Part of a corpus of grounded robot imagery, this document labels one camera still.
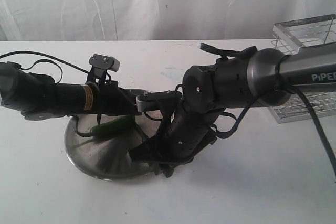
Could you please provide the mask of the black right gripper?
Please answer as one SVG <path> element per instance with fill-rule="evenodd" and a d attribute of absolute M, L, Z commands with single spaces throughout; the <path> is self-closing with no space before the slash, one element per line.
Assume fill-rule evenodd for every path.
<path fill-rule="evenodd" d="M 153 136 L 139 146 L 129 150 L 133 163 L 148 163 L 155 174 L 163 173 L 169 178 L 174 169 L 193 161 L 207 145 L 217 140 L 214 132 L 200 130 L 174 130 L 160 137 Z"/>

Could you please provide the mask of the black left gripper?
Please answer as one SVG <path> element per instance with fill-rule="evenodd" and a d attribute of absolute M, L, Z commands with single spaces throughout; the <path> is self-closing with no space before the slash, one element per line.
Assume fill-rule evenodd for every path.
<path fill-rule="evenodd" d="M 97 84 L 90 84 L 93 91 L 93 105 L 91 114 L 140 115 L 137 108 L 137 96 L 142 94 L 138 89 L 124 89 L 116 81 L 105 83 L 98 88 Z"/>

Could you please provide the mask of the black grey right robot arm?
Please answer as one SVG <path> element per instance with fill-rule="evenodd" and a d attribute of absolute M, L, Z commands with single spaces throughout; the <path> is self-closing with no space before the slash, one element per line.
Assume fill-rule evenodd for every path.
<path fill-rule="evenodd" d="M 166 177 L 217 139 L 232 136 L 252 107 L 273 107 L 298 95 L 315 124 L 332 166 L 335 153 L 306 92 L 335 91 L 335 43 L 305 47 L 295 55 L 273 48 L 222 50 L 201 44 L 218 55 L 215 64 L 192 66 L 173 91 L 139 95 L 138 111 L 160 111 L 154 136 L 129 150 L 134 163 L 149 163 Z"/>

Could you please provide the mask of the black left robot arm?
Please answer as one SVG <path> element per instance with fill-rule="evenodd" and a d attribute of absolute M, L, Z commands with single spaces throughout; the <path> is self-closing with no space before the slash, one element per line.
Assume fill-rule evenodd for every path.
<path fill-rule="evenodd" d="M 45 74 L 25 73 L 1 63 L 1 106 L 19 111 L 30 121 L 81 114 L 140 115 L 136 94 L 107 81 L 99 86 L 56 83 Z"/>

